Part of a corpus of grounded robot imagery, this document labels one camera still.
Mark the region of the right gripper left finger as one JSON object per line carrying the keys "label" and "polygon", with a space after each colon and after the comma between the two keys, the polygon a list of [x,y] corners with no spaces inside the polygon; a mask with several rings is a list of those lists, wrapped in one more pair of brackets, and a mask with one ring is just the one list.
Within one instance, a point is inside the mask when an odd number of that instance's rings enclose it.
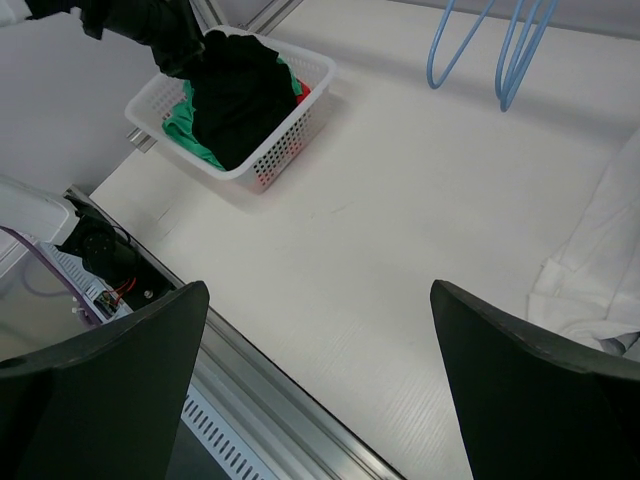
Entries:
{"label": "right gripper left finger", "polygon": [[2,478],[164,478],[208,307],[205,283],[192,282],[3,361]]}

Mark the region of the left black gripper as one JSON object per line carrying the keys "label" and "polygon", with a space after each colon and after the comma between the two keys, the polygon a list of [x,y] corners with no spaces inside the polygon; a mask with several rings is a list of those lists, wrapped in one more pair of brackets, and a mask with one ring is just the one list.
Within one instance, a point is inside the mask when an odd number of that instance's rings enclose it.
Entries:
{"label": "left black gripper", "polygon": [[188,1],[82,1],[79,9],[85,34],[100,40],[108,30],[149,47],[169,77],[187,78],[203,60],[204,35]]}

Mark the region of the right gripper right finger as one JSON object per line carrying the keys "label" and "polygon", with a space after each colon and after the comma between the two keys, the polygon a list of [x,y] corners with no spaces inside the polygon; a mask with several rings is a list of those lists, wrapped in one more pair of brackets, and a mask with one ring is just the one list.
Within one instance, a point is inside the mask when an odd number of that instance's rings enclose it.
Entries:
{"label": "right gripper right finger", "polygon": [[433,283],[430,303],[474,478],[638,478],[638,363],[448,281]]}

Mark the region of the black tank top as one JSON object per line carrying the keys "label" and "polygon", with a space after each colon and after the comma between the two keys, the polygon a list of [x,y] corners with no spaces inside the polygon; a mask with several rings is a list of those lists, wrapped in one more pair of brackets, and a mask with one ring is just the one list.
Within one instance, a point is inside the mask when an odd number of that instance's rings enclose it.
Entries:
{"label": "black tank top", "polygon": [[212,30],[191,78],[192,132],[224,171],[238,168],[309,93],[278,52],[253,35]]}

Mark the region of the green tank top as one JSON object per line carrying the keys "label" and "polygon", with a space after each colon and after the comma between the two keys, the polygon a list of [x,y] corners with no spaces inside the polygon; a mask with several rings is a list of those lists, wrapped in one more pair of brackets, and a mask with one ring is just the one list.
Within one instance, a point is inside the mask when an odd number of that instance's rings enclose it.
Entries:
{"label": "green tank top", "polygon": [[222,70],[185,80],[184,99],[164,120],[163,131],[217,169],[234,170],[298,106],[294,78],[277,58],[264,70]]}

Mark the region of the white tank top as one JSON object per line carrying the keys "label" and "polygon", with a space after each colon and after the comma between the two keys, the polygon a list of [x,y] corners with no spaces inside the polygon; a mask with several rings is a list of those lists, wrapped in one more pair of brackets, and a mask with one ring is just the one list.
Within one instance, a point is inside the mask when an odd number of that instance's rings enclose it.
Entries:
{"label": "white tank top", "polygon": [[584,346],[639,359],[639,134],[608,162],[571,236],[548,257],[526,320]]}

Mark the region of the red tank top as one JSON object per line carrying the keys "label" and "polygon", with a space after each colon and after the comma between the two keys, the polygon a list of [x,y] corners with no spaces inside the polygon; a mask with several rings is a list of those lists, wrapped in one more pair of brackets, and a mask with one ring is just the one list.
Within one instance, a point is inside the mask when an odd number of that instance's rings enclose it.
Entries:
{"label": "red tank top", "polygon": [[[300,104],[311,93],[311,89],[298,78],[294,78],[293,89],[297,104]],[[263,186],[267,186],[274,178],[278,164],[279,161],[275,158],[275,153],[269,153],[265,159],[259,160],[254,166],[258,180]]]}

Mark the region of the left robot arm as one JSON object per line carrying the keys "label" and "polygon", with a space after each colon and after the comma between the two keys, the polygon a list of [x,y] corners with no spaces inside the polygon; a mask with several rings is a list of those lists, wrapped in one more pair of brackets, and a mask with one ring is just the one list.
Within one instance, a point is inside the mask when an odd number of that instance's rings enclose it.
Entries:
{"label": "left robot arm", "polygon": [[[181,78],[202,59],[204,34],[189,1],[3,1],[1,27],[73,11],[93,39],[110,31],[150,48],[165,75]],[[1,177],[1,229],[79,258],[86,270],[116,288],[140,276],[139,253],[95,208],[7,176]]]}

